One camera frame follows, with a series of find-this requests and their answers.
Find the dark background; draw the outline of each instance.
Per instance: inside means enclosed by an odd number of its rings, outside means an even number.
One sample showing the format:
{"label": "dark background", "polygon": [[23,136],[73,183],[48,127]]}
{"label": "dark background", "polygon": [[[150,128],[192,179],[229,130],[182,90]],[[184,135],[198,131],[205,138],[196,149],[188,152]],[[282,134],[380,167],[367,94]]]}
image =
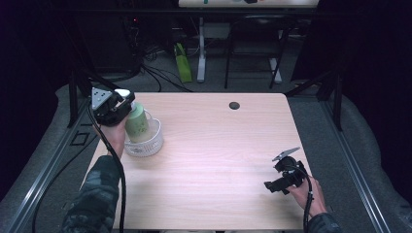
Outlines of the dark background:
{"label": "dark background", "polygon": [[[176,7],[176,1],[156,3],[162,7]],[[382,1],[359,4],[357,1],[321,0],[318,11],[351,12],[369,4],[384,6],[381,5]],[[68,30],[71,38],[78,45],[74,48],[67,37],[68,31],[61,27],[60,21],[43,12],[40,6],[35,0],[18,4],[3,2],[1,6],[1,128],[2,148],[5,149],[0,161],[1,198],[51,123],[57,105],[54,93],[68,83],[75,67],[94,72],[96,67],[101,65],[104,68],[104,63],[109,62],[112,68],[120,72],[136,69],[136,57],[132,53],[130,60],[112,63],[111,57],[105,59],[90,54],[92,48],[87,46],[87,40],[90,42],[93,38],[84,37],[86,29],[77,26],[78,18],[65,17],[64,20],[70,25]],[[382,167],[395,189],[412,203],[412,190],[408,188],[412,179],[409,172],[412,164],[410,3],[406,0],[390,2],[378,9],[382,11],[372,16],[372,23],[362,25],[364,40],[342,74],[344,94],[358,106],[372,128],[381,149]],[[112,19],[110,25],[118,30],[116,24],[119,22],[115,20],[118,19]],[[149,24],[165,28],[161,30],[163,34],[159,40],[167,49],[170,41],[173,41],[170,34],[166,33],[170,24],[164,23],[164,19]],[[355,20],[314,21],[296,62],[293,79],[312,79],[330,69],[347,37],[353,36],[352,28],[356,24]],[[114,35],[108,34],[107,39],[121,37],[118,31]],[[121,52],[130,52],[124,42],[119,47]]]}

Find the green object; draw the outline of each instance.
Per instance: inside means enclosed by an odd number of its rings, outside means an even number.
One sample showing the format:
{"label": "green object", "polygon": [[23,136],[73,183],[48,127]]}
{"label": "green object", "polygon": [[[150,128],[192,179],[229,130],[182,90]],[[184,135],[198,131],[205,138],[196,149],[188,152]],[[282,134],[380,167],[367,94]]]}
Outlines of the green object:
{"label": "green object", "polygon": [[175,45],[175,56],[182,83],[191,82],[190,65],[188,62],[188,58],[186,57],[185,50],[183,49],[183,46],[180,43],[177,43]]}
{"label": "green object", "polygon": [[140,103],[133,102],[131,106],[125,125],[127,136],[132,143],[146,142],[151,139],[146,111]]}

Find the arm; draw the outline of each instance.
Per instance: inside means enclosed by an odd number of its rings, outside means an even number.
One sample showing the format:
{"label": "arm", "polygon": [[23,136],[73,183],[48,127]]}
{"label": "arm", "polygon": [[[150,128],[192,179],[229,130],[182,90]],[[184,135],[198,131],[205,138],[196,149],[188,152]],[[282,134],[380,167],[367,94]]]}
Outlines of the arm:
{"label": "arm", "polygon": [[[311,219],[308,222],[309,232],[313,233],[339,233],[342,229],[326,210],[324,193],[319,185],[319,182],[312,177],[309,177],[312,184],[313,200],[312,205],[309,210],[309,215]],[[309,191],[309,184],[305,180],[303,184],[299,187],[290,186],[287,190],[296,200],[297,204],[305,209],[307,195]]]}
{"label": "arm", "polygon": [[[114,127],[101,127],[119,158],[124,149],[126,119]],[[87,173],[79,195],[63,220],[61,232],[111,232],[119,199],[119,180],[119,169],[112,155],[100,156]]]}

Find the person's right hand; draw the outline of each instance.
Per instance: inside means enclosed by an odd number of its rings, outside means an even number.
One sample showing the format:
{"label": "person's right hand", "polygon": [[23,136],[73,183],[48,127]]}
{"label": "person's right hand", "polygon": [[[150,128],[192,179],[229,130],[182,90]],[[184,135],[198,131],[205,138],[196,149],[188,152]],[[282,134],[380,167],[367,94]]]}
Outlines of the person's right hand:
{"label": "person's right hand", "polygon": [[[326,210],[324,193],[322,192],[321,185],[313,177],[309,176],[309,180],[312,184],[312,191],[313,191],[313,200],[312,200],[311,208],[309,210],[309,215],[313,217],[318,214],[326,213],[327,210]],[[304,210],[306,206],[307,198],[308,198],[308,192],[309,192],[308,181],[305,179],[299,187],[295,187],[295,186],[287,187],[287,191],[291,193],[291,195],[296,200],[297,204],[299,204],[299,206]]]}

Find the camouflage sleeve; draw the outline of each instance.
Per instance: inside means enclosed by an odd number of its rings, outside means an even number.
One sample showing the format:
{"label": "camouflage sleeve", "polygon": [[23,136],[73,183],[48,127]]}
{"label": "camouflage sleeve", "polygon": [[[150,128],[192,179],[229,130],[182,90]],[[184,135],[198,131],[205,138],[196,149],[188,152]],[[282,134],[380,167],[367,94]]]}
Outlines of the camouflage sleeve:
{"label": "camouflage sleeve", "polygon": [[66,214],[61,232],[111,232],[120,174],[112,156],[100,156]]}
{"label": "camouflage sleeve", "polygon": [[310,219],[308,224],[310,233],[341,233],[342,229],[331,214],[323,213]]}

